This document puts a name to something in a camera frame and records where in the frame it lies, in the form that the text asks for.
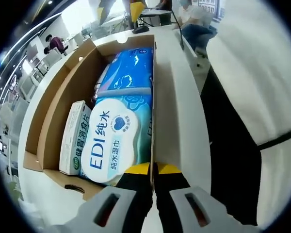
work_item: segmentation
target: white fabric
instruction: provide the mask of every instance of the white fabric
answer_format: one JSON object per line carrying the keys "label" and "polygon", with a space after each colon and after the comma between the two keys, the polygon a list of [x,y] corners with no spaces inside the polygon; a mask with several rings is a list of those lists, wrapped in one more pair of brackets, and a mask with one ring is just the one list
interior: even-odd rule
{"label": "white fabric", "polygon": [[187,22],[190,18],[198,19],[197,25],[203,26],[204,20],[206,20],[207,12],[204,8],[199,6],[189,5],[185,10],[183,7],[179,8],[179,17],[182,19],[182,23]]}
{"label": "white fabric", "polygon": [[[291,130],[291,36],[270,6],[259,0],[226,1],[226,16],[207,52],[258,145]],[[291,140],[261,155],[257,221],[264,227],[291,196]]]}

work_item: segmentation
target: cardboard box flap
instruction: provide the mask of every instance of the cardboard box flap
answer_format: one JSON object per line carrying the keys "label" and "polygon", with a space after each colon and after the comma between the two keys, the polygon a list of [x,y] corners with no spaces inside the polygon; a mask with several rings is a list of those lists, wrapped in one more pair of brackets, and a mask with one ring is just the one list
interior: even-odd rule
{"label": "cardboard box flap", "polygon": [[84,200],[89,200],[104,188],[103,186],[91,183],[90,181],[80,179],[77,176],[67,176],[59,171],[49,169],[43,171],[61,187],[83,193]]}
{"label": "cardboard box flap", "polygon": [[95,49],[73,68],[58,89],[39,137],[37,157],[42,169],[59,169],[61,144],[70,108],[74,102],[87,101],[93,96],[94,86],[106,65],[107,62]]}
{"label": "cardboard box flap", "polygon": [[100,54],[102,56],[116,55],[123,50],[130,50],[140,47],[153,47],[154,45],[154,35],[140,35],[134,37],[128,37],[125,43],[119,43],[117,40],[111,41],[109,43],[97,46]]}
{"label": "cardboard box flap", "polygon": [[[54,78],[47,86],[34,112],[29,128],[25,150],[29,152],[30,157],[37,154],[38,141],[42,125],[44,122],[44,118],[47,114],[50,103],[52,102],[55,94],[57,93],[58,88],[61,86],[61,84],[63,83],[67,75],[70,73],[70,71],[73,69],[73,67],[75,67],[79,63],[79,58],[86,57],[86,55],[88,55],[95,48],[96,46],[93,44],[91,40],[86,40],[65,62],[64,66],[57,72],[57,74],[54,76]],[[36,164],[31,162],[35,160],[37,160],[37,158],[27,159],[25,154],[23,164],[24,168],[37,170]]]}

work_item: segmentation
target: white counter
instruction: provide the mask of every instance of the white counter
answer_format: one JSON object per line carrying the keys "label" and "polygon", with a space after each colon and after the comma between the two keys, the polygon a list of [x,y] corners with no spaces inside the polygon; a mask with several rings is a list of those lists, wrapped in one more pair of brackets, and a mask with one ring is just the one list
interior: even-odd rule
{"label": "white counter", "polygon": [[[189,63],[179,41],[168,28],[150,28],[145,34],[154,34],[157,44],[155,77],[156,88],[160,91],[156,92],[156,105],[160,114],[155,119],[155,124],[160,126],[160,130],[155,132],[155,159],[178,166],[191,186],[198,185],[210,193],[208,132]],[[131,31],[125,31],[96,40],[94,43],[101,45],[115,39],[125,40],[127,36],[135,35]],[[84,203],[81,193],[65,190],[44,173],[22,167],[34,112],[46,87],[66,60],[67,57],[55,64],[38,86],[24,118],[18,148],[18,172],[23,197],[25,201],[37,205],[47,224],[67,222],[76,215],[78,207]]]}

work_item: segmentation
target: heart logo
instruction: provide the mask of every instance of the heart logo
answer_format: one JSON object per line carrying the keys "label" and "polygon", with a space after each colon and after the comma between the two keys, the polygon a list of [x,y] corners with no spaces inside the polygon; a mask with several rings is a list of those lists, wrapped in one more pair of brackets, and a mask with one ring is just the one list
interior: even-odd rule
{"label": "heart logo", "polygon": [[114,125],[115,130],[120,130],[124,126],[125,126],[125,121],[123,120],[123,118],[118,117],[117,119],[115,119],[115,125]]}

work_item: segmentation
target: black strap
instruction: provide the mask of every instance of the black strap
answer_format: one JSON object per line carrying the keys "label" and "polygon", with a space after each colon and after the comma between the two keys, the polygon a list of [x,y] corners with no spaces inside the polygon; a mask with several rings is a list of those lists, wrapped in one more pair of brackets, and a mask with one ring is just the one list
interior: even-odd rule
{"label": "black strap", "polygon": [[267,149],[267,148],[270,148],[270,147],[273,147],[273,146],[276,146],[280,143],[283,143],[285,141],[288,141],[289,139],[291,139],[291,131],[281,135],[280,137],[276,138],[276,139],[273,139],[269,142],[265,142],[261,145],[258,145],[258,149],[259,150],[264,150],[264,149]]}

